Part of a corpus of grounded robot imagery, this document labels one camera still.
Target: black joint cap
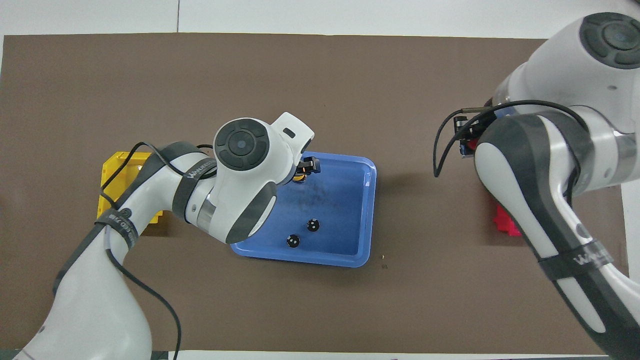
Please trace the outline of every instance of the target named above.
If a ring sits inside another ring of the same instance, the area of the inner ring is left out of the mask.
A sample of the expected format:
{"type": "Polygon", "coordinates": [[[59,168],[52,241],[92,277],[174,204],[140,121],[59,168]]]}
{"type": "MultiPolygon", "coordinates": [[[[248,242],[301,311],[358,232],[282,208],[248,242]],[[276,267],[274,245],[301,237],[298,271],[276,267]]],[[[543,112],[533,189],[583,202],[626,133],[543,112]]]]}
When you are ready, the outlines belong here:
{"type": "Polygon", "coordinates": [[[620,13],[596,13],[580,26],[584,49],[599,62],[616,69],[640,67],[640,22],[620,13]]]}
{"type": "Polygon", "coordinates": [[[245,171],[260,165],[269,152],[267,129],[253,119],[238,119],[223,126],[214,140],[218,161],[245,171]]]}

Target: brown table surface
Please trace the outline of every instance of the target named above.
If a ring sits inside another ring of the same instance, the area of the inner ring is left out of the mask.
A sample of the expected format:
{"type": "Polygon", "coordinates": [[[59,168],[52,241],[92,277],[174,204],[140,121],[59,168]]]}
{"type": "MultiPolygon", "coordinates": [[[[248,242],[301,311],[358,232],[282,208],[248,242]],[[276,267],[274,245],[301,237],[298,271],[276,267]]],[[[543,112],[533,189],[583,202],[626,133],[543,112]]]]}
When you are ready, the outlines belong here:
{"type": "MultiPolygon", "coordinates": [[[[100,168],[115,151],[140,140],[210,143],[228,120],[272,122],[289,111],[316,132],[309,150],[376,164],[371,257],[360,268],[244,258],[166,215],[125,266],[174,306],[183,348],[601,354],[523,239],[496,231],[495,203],[473,161],[452,153],[440,178],[431,171],[442,119],[482,105],[540,44],[186,33],[6,37],[0,348],[24,346],[44,321],[56,273],[92,227],[100,168]]],[[[575,207],[626,272],[620,189],[585,194],[575,207]]],[[[154,348],[173,348],[171,316],[131,288],[154,348]]]]}

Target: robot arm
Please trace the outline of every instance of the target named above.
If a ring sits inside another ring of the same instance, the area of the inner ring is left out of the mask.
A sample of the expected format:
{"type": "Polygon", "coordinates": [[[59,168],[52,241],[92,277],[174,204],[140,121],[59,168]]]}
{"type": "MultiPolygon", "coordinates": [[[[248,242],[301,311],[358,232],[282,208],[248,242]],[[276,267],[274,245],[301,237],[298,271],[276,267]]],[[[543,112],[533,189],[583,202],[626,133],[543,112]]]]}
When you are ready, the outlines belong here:
{"type": "Polygon", "coordinates": [[[640,22],[617,13],[580,19],[536,50],[492,99],[550,101],[573,116],[537,105],[504,108],[475,149],[480,180],[583,328],[615,359],[640,358],[640,285],[615,269],[565,196],[640,177],[639,68],[640,22]]]}
{"type": "Polygon", "coordinates": [[[159,210],[224,243],[246,239],[271,212],[276,186],[294,176],[313,137],[284,113],[271,125],[248,118],[225,124],[214,139],[216,159],[186,142],[151,155],[58,274],[49,315],[15,360],[148,360],[147,320],[111,262],[122,263],[159,210]]]}

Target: yellow basket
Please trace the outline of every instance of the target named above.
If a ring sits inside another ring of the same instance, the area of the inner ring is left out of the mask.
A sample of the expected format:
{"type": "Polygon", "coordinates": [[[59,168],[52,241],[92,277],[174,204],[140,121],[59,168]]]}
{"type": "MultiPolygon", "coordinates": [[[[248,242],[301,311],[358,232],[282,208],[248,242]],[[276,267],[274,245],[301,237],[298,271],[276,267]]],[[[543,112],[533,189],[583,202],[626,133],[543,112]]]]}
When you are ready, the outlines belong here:
{"type": "MultiPolygon", "coordinates": [[[[128,151],[118,151],[102,164],[102,179],[100,180],[100,185],[104,184],[107,179],[109,179],[109,177],[118,170],[118,167],[122,165],[128,155],[128,151]]],[[[118,200],[122,193],[124,193],[124,191],[133,182],[133,179],[138,176],[138,172],[140,172],[142,165],[144,165],[150,155],[150,152],[134,152],[133,156],[131,156],[131,159],[127,163],[127,166],[125,166],[118,176],[112,180],[109,186],[104,189],[104,193],[109,195],[114,201],[118,200]]],[[[109,204],[105,198],[100,196],[98,199],[98,217],[100,217],[100,215],[110,207],[111,204],[109,204]]],[[[158,217],[161,216],[162,211],[158,211],[158,213],[154,215],[153,219],[151,219],[150,224],[157,224],[158,217]]]]}

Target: circular button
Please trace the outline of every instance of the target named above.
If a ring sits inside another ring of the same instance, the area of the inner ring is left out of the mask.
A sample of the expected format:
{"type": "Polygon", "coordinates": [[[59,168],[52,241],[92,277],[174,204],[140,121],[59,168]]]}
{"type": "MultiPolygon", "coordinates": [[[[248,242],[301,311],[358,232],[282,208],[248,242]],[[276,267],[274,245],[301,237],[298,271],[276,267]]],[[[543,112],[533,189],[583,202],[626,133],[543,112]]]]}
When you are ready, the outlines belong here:
{"type": "Polygon", "coordinates": [[[602,37],[618,50],[631,50],[640,42],[640,31],[626,24],[614,23],[602,30],[602,37]]]}
{"type": "Polygon", "coordinates": [[[250,133],[238,131],[231,135],[228,146],[229,150],[231,150],[235,155],[244,156],[253,150],[255,147],[255,140],[250,133]]]}
{"type": "Polygon", "coordinates": [[[300,245],[300,237],[295,234],[291,234],[287,237],[287,245],[290,247],[298,247],[300,245]]]}
{"type": "Polygon", "coordinates": [[[307,222],[307,229],[312,232],[318,231],[318,229],[320,229],[320,221],[316,218],[309,220],[307,222]]]}

